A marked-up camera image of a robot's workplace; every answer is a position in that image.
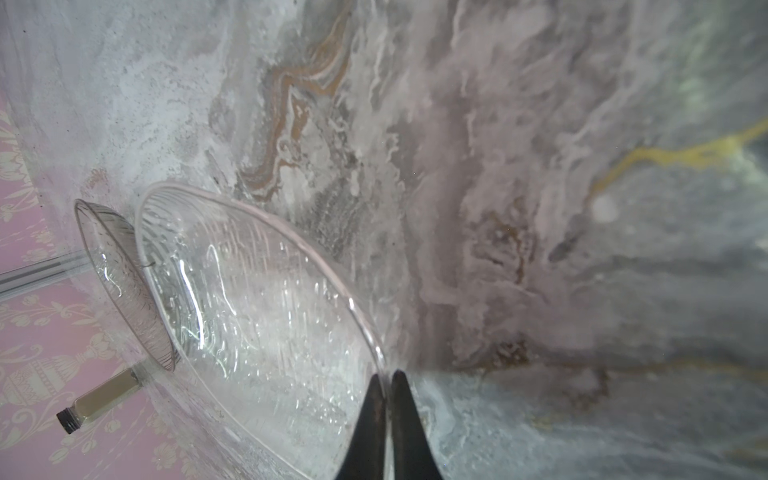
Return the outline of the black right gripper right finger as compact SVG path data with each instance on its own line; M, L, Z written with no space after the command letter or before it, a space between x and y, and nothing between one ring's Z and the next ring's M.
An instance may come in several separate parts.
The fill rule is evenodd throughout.
M402 370L392 375L391 422L395 479L442 480Z

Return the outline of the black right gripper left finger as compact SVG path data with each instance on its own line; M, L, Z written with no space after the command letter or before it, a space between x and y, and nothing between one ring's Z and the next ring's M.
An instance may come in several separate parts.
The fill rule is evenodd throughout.
M387 401L378 374L368 384L353 436L336 480L382 480L387 438Z

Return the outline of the small clear glass dish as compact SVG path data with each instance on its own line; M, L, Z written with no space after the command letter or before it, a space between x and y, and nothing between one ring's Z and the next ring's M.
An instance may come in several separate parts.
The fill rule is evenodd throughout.
M138 253L205 430L256 478L335 479L384 354L319 248L261 209L158 183Z

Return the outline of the clear glass oval plate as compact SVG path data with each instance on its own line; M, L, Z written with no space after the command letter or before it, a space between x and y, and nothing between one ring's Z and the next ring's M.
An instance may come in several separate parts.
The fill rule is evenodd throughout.
M74 202L74 213L108 298L155 364L174 371L178 355L144 276L133 225L115 210L83 199Z

